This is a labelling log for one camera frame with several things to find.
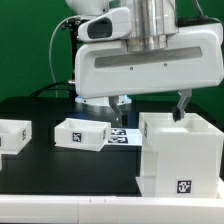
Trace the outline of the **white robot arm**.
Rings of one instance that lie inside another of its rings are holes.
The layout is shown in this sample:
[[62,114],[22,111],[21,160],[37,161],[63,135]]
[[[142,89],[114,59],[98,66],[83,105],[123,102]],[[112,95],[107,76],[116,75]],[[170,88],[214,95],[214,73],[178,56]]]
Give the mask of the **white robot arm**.
[[123,95],[177,91],[173,119],[197,88],[224,80],[224,26],[203,15],[178,20],[176,0],[65,0],[78,14],[83,46],[75,57],[78,96],[106,98],[118,118]]

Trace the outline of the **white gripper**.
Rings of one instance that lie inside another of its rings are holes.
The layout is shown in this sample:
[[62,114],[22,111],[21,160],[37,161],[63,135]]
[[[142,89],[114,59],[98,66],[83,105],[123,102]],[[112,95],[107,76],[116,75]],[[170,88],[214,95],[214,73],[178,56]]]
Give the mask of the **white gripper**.
[[122,40],[85,44],[75,60],[77,94],[109,97],[121,126],[119,95],[179,90],[172,115],[175,122],[180,121],[192,97],[191,89],[217,86],[224,80],[222,42],[223,27],[214,23],[181,27],[161,50],[131,53]]

